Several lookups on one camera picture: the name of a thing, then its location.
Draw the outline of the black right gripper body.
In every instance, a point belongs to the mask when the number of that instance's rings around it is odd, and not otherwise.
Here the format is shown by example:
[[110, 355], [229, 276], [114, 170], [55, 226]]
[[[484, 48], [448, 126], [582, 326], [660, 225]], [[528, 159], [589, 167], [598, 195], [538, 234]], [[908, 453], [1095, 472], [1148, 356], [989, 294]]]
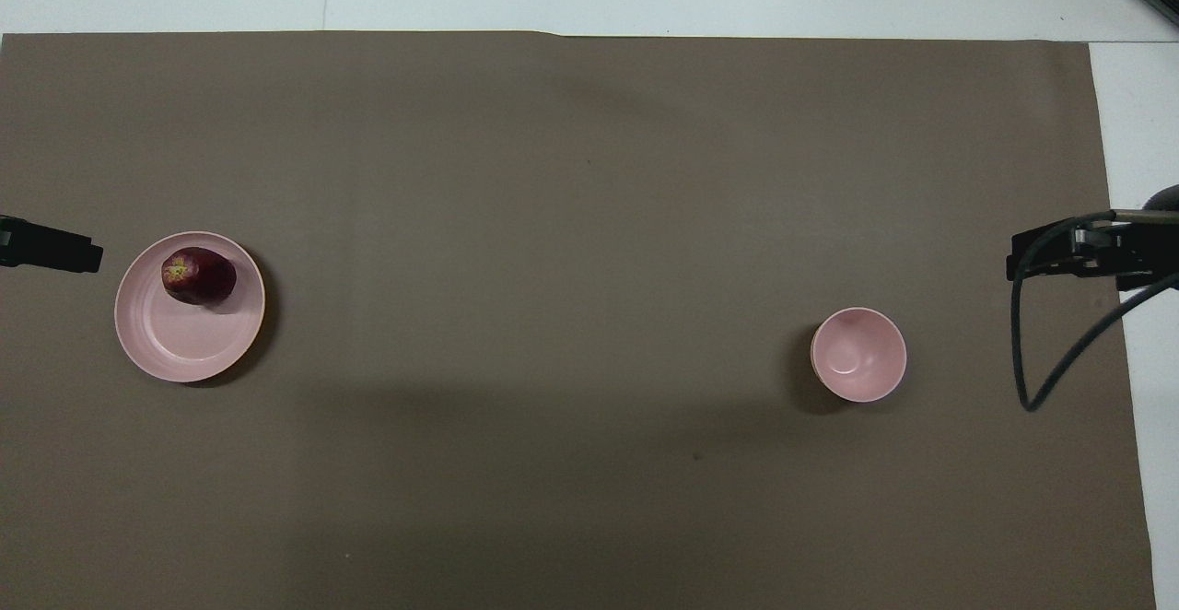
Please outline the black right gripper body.
[[1074, 276], [1114, 278], [1119, 291], [1146, 289], [1178, 273], [1175, 225], [1088, 223], [1073, 232], [1073, 250], [1080, 260]]

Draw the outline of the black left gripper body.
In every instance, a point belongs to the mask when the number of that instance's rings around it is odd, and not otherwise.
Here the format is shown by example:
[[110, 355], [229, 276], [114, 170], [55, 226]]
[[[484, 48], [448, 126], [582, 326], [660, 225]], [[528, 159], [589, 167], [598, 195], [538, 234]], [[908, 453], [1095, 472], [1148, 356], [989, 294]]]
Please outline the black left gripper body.
[[39, 260], [37, 248], [41, 241], [39, 227], [27, 219], [1, 216], [1, 265], [35, 265]]

